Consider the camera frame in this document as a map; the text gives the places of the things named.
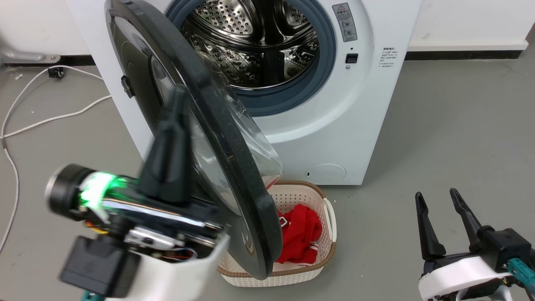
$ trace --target white washing machine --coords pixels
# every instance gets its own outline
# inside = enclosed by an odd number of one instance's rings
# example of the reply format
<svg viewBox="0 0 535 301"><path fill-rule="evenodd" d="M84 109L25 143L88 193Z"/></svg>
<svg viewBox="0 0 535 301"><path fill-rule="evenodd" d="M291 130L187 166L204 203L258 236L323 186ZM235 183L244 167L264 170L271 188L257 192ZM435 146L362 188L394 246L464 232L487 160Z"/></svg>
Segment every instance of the white washing machine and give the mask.
<svg viewBox="0 0 535 301"><path fill-rule="evenodd" d="M321 185L362 183L421 1L146 0L217 62L282 158L282 178ZM145 156L160 104L138 103L125 93L121 79L134 71L114 51L110 5L69 1Z"/></svg>

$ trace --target cable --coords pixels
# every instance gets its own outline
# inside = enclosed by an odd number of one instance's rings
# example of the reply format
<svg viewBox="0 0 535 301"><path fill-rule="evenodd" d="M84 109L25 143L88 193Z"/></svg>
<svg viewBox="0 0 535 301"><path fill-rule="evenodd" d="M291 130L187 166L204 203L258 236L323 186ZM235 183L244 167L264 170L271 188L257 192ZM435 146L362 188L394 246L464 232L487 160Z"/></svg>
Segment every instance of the cable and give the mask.
<svg viewBox="0 0 535 301"><path fill-rule="evenodd" d="M78 112L75 112L75 113L71 113L71 114L66 114L66 115L62 115L62 116L57 116L57 117L53 117L53 118L49 118L49 119L46 119L46 120L43 120L41 122L38 122L36 124L33 124L33 125L30 125L30 126L27 126L23 129L20 129L20 130L17 130L15 132L12 132L12 133L9 133L7 135L4 135L5 133L5 125L7 124L7 120L9 119L9 117L11 116L11 112L13 111L13 108L15 107L15 104L17 103L17 101L19 101L19 98L22 96L22 94L26 91L26 89L34 82L35 79L37 79L37 77L39 77L40 75L42 75L43 73L47 72L48 69L50 68L56 68L56 67L63 67L63 68L67 68L67 69L71 69L71 70L76 70L78 72L81 72L81 73L84 73L84 74L87 74L89 76L92 76L92 77L96 77L100 80L103 80L100 76L96 76L92 73L89 73L89 72L86 72L86 71L83 71L83 70L80 70L80 69L76 69L76 68L73 68L73 67L70 67L70 66L65 66L65 65L56 65L56 66L52 66L52 67L49 67L49 68L46 68L45 70L39 72L27 85L26 87L24 87L24 89L22 89L22 91L19 93L19 95L17 96L17 98L15 98L15 101L13 102L13 104L11 105L11 107L9 108L9 111L7 111L7 115L5 116L4 118L4 122L2 123L2 130L0 131L0 141L2 143L2 147L4 148L4 152L5 152L5 155L7 156L7 159L9 160L9 162L11 163L11 166L13 166L13 171L15 172L15 204L13 206L13 212L11 213L11 217L9 219L9 223L7 224L7 229L5 231L5 234L4 234L4 237L2 238L2 242L0 243L0 253L2 252L2 250L4 249L4 245L7 241L7 237L9 235L9 232L11 231L11 227L13 226L13 221L15 219L15 215L17 213L17 208L19 207L19 186L20 186L20 182L19 182L19 172L17 170L17 166L15 165L15 163L13 162L13 159L11 158L11 156L9 155L9 152L7 151L7 144L5 142L5 138L7 137L10 137L10 136L13 136L13 135L16 135L18 133L22 133L24 131L27 131L29 129L32 129L36 126L39 126L41 124L44 124L44 123L47 123L47 122L50 122L50 121L54 121L54 120L58 120L58 119L61 119L61 118L65 118L65 117L71 117L71 116L75 116L75 115L78 115L78 114L81 114L87 110L89 110L91 107L93 107L94 105L98 104L99 102L103 101L103 100L106 100L108 98L111 97L111 95L108 95L108 96L105 96L101 99L98 99L97 101L93 102L92 104L88 105L87 107L85 107L84 109L82 109L81 111L78 111Z"/></svg>
<svg viewBox="0 0 535 301"><path fill-rule="evenodd" d="M20 129L20 130L14 131L12 133L6 134L4 136L4 138L11 137L11 136L16 135L16 134L20 134L20 133L22 133L24 131L27 131L29 129L33 129L34 127L36 127L38 125L41 125L41 124L44 124L44 123L47 123L47 122L50 122L50 121L54 121L54 120L62 119L62 118L65 118L65 117L71 117L71 116L76 116L76 115L82 114L83 112L85 112L85 111L89 110L90 108L92 108L94 105L96 105L99 102L101 102L103 100L106 100L108 98L111 98L111 95L108 95L108 96L105 96L105 97L103 97L101 99L96 100L95 102L93 102L92 104L88 105L87 107L85 107L84 109L82 109L82 110L80 110L78 112L65 114L65 115L61 115L61 116L56 116L56 117L49 118L49 119L46 119L46 120L43 120L43 121L39 121L38 123L29 125L29 126L23 128L23 129Z"/></svg>
<svg viewBox="0 0 535 301"><path fill-rule="evenodd" d="M175 262L182 262L182 261L188 261L192 259L197 258L197 252L191 248L188 247L178 247L175 249L172 249L171 251L179 252L179 251L189 251L191 253L190 256L183 256L183 255L166 255L162 256L165 259L174 260Z"/></svg>
<svg viewBox="0 0 535 301"><path fill-rule="evenodd" d="M83 223L84 226L86 226L86 228L89 228L95 232L97 232L98 234L104 234L104 235L107 235L108 234L108 231L106 230L103 230L99 227L97 227L95 224L93 224L92 222L86 220L84 223Z"/></svg>

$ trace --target warning label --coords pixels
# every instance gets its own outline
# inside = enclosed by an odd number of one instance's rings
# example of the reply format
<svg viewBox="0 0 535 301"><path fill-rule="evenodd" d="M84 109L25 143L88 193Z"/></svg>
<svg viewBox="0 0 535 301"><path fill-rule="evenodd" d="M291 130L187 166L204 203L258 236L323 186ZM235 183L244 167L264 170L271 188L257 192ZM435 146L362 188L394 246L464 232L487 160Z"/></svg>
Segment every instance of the warning label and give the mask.
<svg viewBox="0 0 535 301"><path fill-rule="evenodd" d="M349 4L341 3L333 5L332 7L334 13L336 14L340 31L342 32L343 41L356 41L357 30L355 28L355 22L353 22L353 15L349 9Z"/></svg>
<svg viewBox="0 0 535 301"><path fill-rule="evenodd" d="M398 58L398 51L395 47L383 47L381 53L381 59L379 60L379 67L390 68L394 66L396 59Z"/></svg>

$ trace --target wall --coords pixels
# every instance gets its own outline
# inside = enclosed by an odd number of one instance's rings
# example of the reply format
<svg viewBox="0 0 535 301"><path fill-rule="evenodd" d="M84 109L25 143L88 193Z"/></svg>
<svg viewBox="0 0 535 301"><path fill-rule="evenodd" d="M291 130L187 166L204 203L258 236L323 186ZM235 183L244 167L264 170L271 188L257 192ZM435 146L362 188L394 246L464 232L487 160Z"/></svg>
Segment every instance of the wall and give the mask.
<svg viewBox="0 0 535 301"><path fill-rule="evenodd" d="M0 0L0 39L19 51L89 54L65 0Z"/></svg>
<svg viewBox="0 0 535 301"><path fill-rule="evenodd" d="M409 51L524 50L535 0L423 0Z"/></svg>
<svg viewBox="0 0 535 301"><path fill-rule="evenodd" d="M409 51L522 50L535 22L535 0L423 1ZM65 0L0 0L0 37L22 51L89 54Z"/></svg>

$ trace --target laundry basket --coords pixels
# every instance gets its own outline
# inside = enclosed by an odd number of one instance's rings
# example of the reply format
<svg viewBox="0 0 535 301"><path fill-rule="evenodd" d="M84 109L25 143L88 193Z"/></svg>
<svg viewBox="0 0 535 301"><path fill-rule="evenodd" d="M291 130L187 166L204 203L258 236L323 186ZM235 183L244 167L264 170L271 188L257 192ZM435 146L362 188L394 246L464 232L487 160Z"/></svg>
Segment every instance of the laundry basket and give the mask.
<svg viewBox="0 0 535 301"><path fill-rule="evenodd" d="M317 241L316 262L305 267L290 262L275 263L270 277L266 280L257 280L227 254L219 263L217 271L226 281L237 287L276 287L308 281L322 271L336 250L337 230L334 209L318 186L302 181L278 181L268 192L273 196L277 209L283 214L292 210L297 204L303 204L318 214L322 223L322 234Z"/></svg>

